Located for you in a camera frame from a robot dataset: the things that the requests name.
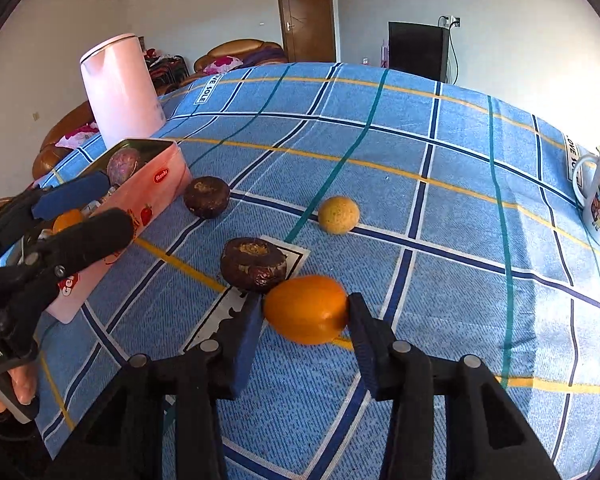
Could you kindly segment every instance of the red label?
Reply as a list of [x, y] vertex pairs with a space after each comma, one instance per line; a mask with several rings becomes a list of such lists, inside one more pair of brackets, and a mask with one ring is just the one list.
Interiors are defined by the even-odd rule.
[[154, 182], [159, 184], [164, 178], [169, 174], [169, 168], [164, 168], [163, 170], [158, 171], [158, 173], [154, 176]]
[[80, 276], [78, 274], [74, 274], [73, 276], [65, 278], [60, 283], [58, 283], [58, 286], [60, 287], [60, 293], [63, 296], [68, 296], [69, 294], [71, 294], [71, 291], [73, 290], [75, 284], [78, 283], [78, 281], [80, 281]]

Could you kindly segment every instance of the black television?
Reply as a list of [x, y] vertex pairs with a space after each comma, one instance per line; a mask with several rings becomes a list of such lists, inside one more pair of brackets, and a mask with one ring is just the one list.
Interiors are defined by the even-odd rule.
[[389, 22], [389, 68], [446, 82], [448, 28]]

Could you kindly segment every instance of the brown wooden door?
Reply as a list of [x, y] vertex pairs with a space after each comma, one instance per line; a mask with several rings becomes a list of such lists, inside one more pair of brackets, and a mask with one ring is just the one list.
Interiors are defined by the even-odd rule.
[[290, 62], [336, 61], [333, 0], [278, 0]]

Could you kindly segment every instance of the human hand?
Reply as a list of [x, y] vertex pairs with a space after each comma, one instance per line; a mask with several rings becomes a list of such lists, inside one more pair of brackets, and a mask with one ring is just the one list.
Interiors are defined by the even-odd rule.
[[[9, 370], [13, 391], [16, 394], [18, 402], [21, 404], [30, 404], [36, 395], [38, 388], [38, 368], [36, 362], [30, 362], [17, 368]], [[0, 413], [6, 410], [6, 406], [0, 402]]]

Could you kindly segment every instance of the mug handle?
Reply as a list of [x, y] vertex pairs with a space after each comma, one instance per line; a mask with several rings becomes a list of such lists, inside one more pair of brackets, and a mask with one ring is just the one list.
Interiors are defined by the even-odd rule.
[[590, 160], [594, 164], [597, 164], [598, 163], [598, 156], [594, 155], [593, 153], [587, 153], [587, 154], [581, 156], [578, 159], [578, 161], [576, 162], [576, 165], [573, 167], [573, 180], [571, 181], [571, 184], [573, 184], [573, 192], [576, 195], [576, 200], [580, 203], [580, 205], [582, 207], [584, 207], [584, 203], [586, 202], [587, 197], [585, 197], [582, 194], [582, 192], [580, 191], [580, 188], [578, 187], [578, 179], [576, 178], [576, 175], [578, 173], [578, 170], [580, 169], [580, 166], [582, 166], [588, 160]]

